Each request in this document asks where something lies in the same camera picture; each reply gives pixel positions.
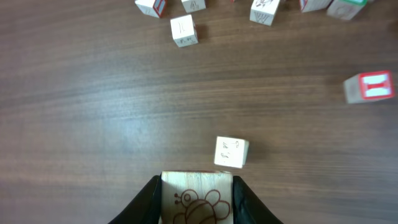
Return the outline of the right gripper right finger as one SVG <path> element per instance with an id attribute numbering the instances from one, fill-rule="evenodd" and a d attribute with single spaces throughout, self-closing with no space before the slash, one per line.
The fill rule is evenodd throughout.
<path id="1" fill-rule="evenodd" d="M 233 177 L 234 224 L 283 224 L 240 177 Z"/>

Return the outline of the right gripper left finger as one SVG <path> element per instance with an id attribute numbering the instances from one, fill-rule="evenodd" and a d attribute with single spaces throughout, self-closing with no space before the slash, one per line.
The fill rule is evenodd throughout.
<path id="1" fill-rule="evenodd" d="M 155 175 L 109 224 L 158 224 L 161 196 L 161 176 Z"/>

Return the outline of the wooden block red letter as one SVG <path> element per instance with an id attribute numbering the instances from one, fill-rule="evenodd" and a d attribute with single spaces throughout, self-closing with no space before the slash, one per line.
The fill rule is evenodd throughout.
<path id="1" fill-rule="evenodd" d="M 233 175 L 168 170 L 161 173 L 161 222 L 233 223 Z"/>

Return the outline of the wooden block green side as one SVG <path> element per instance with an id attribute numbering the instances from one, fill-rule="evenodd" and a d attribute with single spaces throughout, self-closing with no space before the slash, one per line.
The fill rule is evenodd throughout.
<path id="1" fill-rule="evenodd" d="M 246 163 L 249 141 L 218 136 L 216 138 L 214 163 L 219 166 L 242 169 Z"/>

